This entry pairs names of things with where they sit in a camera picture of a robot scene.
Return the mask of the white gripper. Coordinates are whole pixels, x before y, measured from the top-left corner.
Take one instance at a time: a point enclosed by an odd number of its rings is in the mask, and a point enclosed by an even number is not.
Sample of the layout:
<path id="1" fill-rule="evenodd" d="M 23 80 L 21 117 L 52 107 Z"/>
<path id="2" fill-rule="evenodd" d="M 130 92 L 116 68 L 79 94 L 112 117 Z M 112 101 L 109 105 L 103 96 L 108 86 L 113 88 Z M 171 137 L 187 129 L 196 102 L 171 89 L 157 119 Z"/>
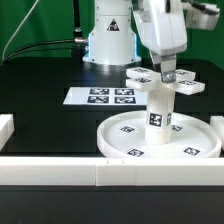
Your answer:
<path id="1" fill-rule="evenodd" d="M 158 61 L 164 83 L 176 81 L 176 55 L 187 47 L 181 0 L 137 0 L 133 15 L 141 43 Z"/>

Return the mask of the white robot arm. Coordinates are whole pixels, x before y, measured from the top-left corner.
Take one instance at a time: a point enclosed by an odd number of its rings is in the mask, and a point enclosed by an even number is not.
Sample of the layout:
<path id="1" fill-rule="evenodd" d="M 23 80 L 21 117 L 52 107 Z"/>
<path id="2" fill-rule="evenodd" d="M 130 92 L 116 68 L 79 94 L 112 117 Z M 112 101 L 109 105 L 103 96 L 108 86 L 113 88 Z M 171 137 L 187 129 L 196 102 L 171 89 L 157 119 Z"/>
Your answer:
<path id="1" fill-rule="evenodd" d="M 94 0 L 95 25 L 83 61 L 104 71 L 138 63 L 137 44 L 149 49 L 162 81 L 176 81 L 176 55 L 188 28 L 212 30 L 220 9 L 196 0 Z"/>

